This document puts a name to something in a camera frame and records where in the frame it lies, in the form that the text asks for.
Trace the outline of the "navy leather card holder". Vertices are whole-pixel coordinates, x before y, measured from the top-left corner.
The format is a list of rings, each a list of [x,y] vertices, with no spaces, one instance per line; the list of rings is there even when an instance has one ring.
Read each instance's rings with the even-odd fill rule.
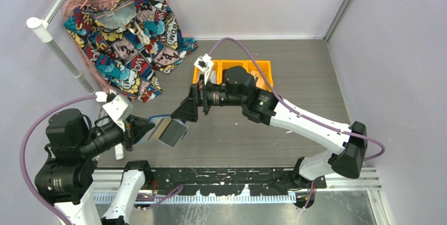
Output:
[[[148,131],[138,144],[158,141],[174,148],[184,138],[188,129],[186,121],[172,119],[169,114],[151,116],[148,122],[153,123],[154,128]]]

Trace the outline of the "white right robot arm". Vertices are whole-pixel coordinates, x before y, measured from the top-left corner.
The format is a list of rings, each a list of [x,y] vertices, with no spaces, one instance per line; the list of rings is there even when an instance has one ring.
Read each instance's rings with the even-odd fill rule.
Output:
[[[197,122],[198,109],[208,114],[212,106],[240,106],[243,116],[252,122],[283,128],[324,146],[325,152],[297,160],[291,180],[298,188],[304,189],[313,180],[332,173],[349,179],[360,176],[367,149],[366,126],[360,122],[337,123],[301,111],[273,92],[258,88],[254,77],[241,66],[226,70],[219,85],[200,77],[171,117]]]

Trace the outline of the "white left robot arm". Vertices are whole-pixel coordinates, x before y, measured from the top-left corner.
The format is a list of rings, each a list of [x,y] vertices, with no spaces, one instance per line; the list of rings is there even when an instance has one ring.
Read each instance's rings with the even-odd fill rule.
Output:
[[[50,117],[46,128],[48,158],[35,176],[40,196],[59,212],[62,224],[130,224],[130,214],[140,189],[153,185],[154,176],[146,160],[128,162],[119,190],[104,215],[99,215],[93,194],[94,158],[117,144],[128,151],[154,123],[133,115],[124,128],[110,121],[92,124],[78,109],[66,109]]]

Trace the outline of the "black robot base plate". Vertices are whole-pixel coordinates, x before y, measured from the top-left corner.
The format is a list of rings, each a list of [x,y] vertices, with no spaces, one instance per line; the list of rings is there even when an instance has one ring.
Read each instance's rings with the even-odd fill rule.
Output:
[[[291,168],[155,168],[137,204],[292,203],[311,207],[324,176],[300,183]]]

